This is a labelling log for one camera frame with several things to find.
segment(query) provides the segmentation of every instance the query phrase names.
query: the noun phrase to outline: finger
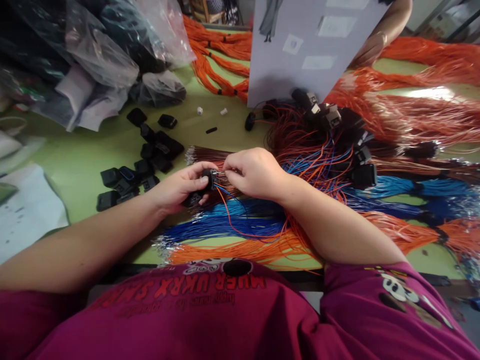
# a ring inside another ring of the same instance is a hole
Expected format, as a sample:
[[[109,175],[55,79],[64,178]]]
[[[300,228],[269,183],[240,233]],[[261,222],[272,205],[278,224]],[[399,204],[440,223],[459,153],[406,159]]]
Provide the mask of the finger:
[[[226,157],[225,162],[223,163],[223,171],[237,169],[242,171],[243,168],[243,155],[245,150],[230,154]]]
[[[245,178],[239,173],[232,170],[225,170],[225,176],[234,187],[241,189],[245,183]]]
[[[193,193],[198,190],[203,190],[209,183],[209,178],[207,176],[203,176],[198,179],[193,180],[185,180],[181,185],[181,191],[183,193]]]
[[[213,162],[209,161],[200,161],[196,162],[193,165],[187,167],[188,178],[189,179],[198,179],[202,175],[202,171],[205,169],[215,169],[219,170],[218,166]]]
[[[203,197],[201,198],[201,200],[198,202],[198,204],[200,206],[204,205],[207,201],[209,200],[209,194],[205,194],[203,195]]]

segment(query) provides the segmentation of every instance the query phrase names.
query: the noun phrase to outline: white paper sheet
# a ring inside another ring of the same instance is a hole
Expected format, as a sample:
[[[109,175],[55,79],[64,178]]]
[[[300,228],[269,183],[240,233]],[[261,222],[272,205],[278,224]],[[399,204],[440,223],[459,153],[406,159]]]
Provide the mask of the white paper sheet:
[[[69,224],[64,203],[37,164],[0,178],[18,192],[0,205],[0,264],[51,230]]]

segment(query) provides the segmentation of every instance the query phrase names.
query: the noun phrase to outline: green tabletop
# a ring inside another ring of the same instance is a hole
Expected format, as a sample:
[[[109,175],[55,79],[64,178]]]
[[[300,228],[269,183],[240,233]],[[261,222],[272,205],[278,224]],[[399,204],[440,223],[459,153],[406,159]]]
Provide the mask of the green tabletop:
[[[243,80],[217,66],[209,59],[214,70],[233,84]],[[375,66],[386,73],[415,73],[425,67],[404,61],[380,60]],[[249,113],[246,105],[237,97],[214,95],[202,87],[195,78],[190,67],[176,71],[187,90],[187,98],[182,105],[156,109],[143,107],[147,114],[147,123],[154,130],[159,130],[157,120],[161,114],[170,114],[178,119],[178,125],[166,132],[182,143],[185,148],[197,145],[219,150],[239,151],[256,146],[264,146],[264,137],[269,128],[268,124],[256,123],[253,131],[244,129],[244,121]],[[458,87],[457,92],[468,92],[467,87]],[[390,91],[393,94],[415,96],[412,89]],[[133,167],[134,162],[140,160],[140,150],[144,140],[140,137],[138,128],[130,124],[126,115],[136,105],[127,103],[117,117],[106,119],[99,132],[83,128],[68,133],[53,121],[34,113],[22,114],[15,110],[5,115],[22,116],[28,120],[25,132],[28,135],[45,137],[43,147],[29,160],[29,163],[39,164],[45,171],[48,181],[58,196],[63,200],[71,224],[81,221],[96,213],[97,195],[108,191],[102,184],[100,172],[112,167]],[[203,115],[197,114],[197,107],[203,108]],[[220,111],[227,109],[226,115]],[[218,130],[206,134],[206,130],[217,127]],[[186,165],[183,156],[174,162],[174,170]],[[395,200],[406,199],[404,196]],[[185,215],[168,218],[164,225],[175,224],[186,220]],[[223,245],[238,241],[239,238],[229,237],[202,241],[201,245]],[[462,279],[455,270],[455,261],[443,247],[431,244],[409,254],[408,259],[421,272],[437,275],[446,275],[451,279]],[[124,262],[138,264],[158,264],[159,257],[151,247],[150,239],[145,239],[136,246],[124,259]],[[295,261],[289,264],[288,260],[281,261],[281,265],[293,265],[299,268],[310,268],[318,263],[313,259]]]

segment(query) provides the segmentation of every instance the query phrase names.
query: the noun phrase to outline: person's hand in background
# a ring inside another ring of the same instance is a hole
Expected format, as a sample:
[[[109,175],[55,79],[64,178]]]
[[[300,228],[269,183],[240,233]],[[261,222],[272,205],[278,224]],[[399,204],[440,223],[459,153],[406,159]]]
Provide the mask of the person's hand in background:
[[[245,195],[277,203],[285,197],[292,181],[292,175],[260,147],[228,155],[223,171],[230,183]]]
[[[387,45],[387,35],[383,31],[370,36],[350,63],[350,68],[371,67]]]
[[[218,167],[212,162],[197,162],[162,180],[144,196],[151,199],[165,215],[178,213],[184,209],[181,204],[190,193],[203,190],[207,186],[208,177],[201,177],[204,169],[218,170]],[[203,205],[207,199],[208,194],[205,194],[199,204]]]

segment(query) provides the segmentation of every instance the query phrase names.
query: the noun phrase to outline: paper label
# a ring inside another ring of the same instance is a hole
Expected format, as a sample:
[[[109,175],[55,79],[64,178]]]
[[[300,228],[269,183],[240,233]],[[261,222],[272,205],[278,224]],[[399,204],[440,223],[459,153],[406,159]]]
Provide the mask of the paper label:
[[[303,70],[329,70],[334,66],[336,60],[336,56],[329,55],[307,56],[301,68]]]
[[[352,32],[356,17],[352,16],[324,16],[320,23],[319,37],[346,38]]]
[[[363,10],[367,7],[369,1],[370,0],[327,0],[326,6],[329,8]]]
[[[286,53],[297,55],[303,42],[303,39],[296,37],[295,35],[288,34],[282,50]]]

